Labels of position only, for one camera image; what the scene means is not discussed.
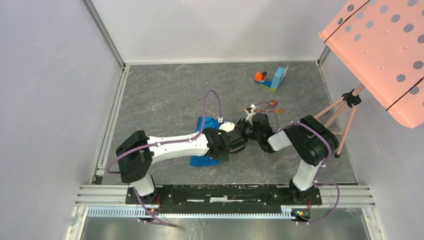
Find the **blue cloth napkin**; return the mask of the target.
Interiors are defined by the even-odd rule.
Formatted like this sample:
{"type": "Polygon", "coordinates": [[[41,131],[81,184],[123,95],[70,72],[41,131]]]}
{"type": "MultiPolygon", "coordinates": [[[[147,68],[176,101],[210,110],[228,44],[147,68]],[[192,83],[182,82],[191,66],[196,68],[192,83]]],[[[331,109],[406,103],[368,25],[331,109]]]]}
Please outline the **blue cloth napkin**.
{"type": "MultiPolygon", "coordinates": [[[[205,117],[204,128],[219,128],[219,122],[212,117],[205,117]]],[[[191,156],[190,166],[192,167],[208,167],[218,165],[220,162],[217,159],[210,158],[209,156],[191,156]]]]}

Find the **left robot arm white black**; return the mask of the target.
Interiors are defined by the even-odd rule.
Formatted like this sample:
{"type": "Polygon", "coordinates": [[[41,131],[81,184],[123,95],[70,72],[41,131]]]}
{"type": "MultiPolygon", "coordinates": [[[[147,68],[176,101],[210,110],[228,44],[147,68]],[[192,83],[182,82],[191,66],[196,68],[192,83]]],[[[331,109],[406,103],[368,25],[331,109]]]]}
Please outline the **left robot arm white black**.
{"type": "Polygon", "coordinates": [[[187,156],[228,161],[231,154],[244,149],[245,143],[238,129],[225,131],[209,127],[172,137],[147,136],[145,131],[138,130],[115,150],[118,174],[122,183],[132,185],[140,200],[151,204],[157,198],[153,178],[148,173],[151,165],[187,156]]]}

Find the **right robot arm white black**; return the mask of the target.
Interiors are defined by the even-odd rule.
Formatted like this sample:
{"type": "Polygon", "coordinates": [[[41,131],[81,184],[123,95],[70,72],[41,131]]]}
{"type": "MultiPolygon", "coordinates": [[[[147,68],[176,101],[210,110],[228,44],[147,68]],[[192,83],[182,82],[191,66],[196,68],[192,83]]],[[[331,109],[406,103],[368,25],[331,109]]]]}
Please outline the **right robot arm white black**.
{"type": "Polygon", "coordinates": [[[268,116],[257,113],[248,121],[241,118],[236,128],[245,141],[257,141],[266,153],[274,153],[287,147],[294,147],[300,157],[296,174],[289,182],[289,199],[302,204],[314,188],[317,174],[325,162],[339,147],[337,137],[313,116],[306,115],[286,127],[274,132],[268,116]]]}

